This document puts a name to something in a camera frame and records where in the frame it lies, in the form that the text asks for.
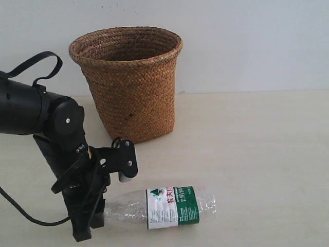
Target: bottle label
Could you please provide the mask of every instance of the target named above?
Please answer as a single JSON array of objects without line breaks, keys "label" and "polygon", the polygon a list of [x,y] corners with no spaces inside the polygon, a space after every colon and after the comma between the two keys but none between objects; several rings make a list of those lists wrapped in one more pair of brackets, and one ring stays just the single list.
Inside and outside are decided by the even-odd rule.
[{"label": "bottle label", "polygon": [[146,193],[148,229],[199,223],[192,186],[153,188],[147,189]]}]

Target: white wall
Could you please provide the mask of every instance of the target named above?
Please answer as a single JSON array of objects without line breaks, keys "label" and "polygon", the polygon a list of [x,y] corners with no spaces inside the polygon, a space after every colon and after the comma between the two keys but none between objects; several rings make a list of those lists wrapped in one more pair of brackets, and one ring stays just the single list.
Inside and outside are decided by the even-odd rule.
[{"label": "white wall", "polygon": [[[184,40],[177,92],[329,89],[326,0],[1,0],[0,70],[52,50],[64,60],[48,90],[88,95],[69,44],[90,31],[158,26]],[[16,78],[31,83],[49,59]]]}]

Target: robotic arm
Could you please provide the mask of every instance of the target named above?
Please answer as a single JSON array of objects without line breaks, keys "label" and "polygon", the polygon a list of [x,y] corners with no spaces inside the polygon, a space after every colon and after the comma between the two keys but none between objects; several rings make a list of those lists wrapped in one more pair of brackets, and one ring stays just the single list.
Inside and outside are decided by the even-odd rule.
[{"label": "robotic arm", "polygon": [[[47,77],[28,86],[10,78],[44,58],[55,56],[57,64]],[[33,135],[57,180],[53,193],[62,193],[72,234],[77,242],[90,239],[90,227],[104,226],[103,193],[111,184],[110,173],[118,172],[121,182],[137,175],[134,144],[117,138],[112,147],[87,144],[83,129],[84,109],[67,96],[46,91],[38,84],[50,79],[62,67],[56,54],[45,51],[9,73],[0,71],[0,133]]]}]

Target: white table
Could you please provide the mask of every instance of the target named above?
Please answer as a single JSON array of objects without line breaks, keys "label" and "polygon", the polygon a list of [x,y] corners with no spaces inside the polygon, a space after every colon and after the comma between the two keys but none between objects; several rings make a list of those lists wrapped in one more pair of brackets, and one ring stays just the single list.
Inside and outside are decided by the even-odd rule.
[{"label": "white table", "polygon": [[[92,99],[77,100],[89,144],[109,146]],[[111,222],[76,243],[70,223],[34,225],[0,198],[0,246],[328,246],[328,91],[177,95],[176,109],[174,132],[138,144],[138,176],[112,176],[105,197],[201,184],[215,189],[216,219],[159,231]],[[38,219],[66,217],[32,137],[0,138],[1,186]]]}]

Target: wicker basket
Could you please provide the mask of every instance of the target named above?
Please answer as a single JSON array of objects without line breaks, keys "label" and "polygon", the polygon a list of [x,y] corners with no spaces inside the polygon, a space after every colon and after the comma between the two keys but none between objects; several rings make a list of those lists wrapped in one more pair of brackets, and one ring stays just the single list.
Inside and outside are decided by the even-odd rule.
[{"label": "wicker basket", "polygon": [[157,27],[117,27],[73,41],[98,114],[111,138],[146,142],[173,131],[181,38]]}]

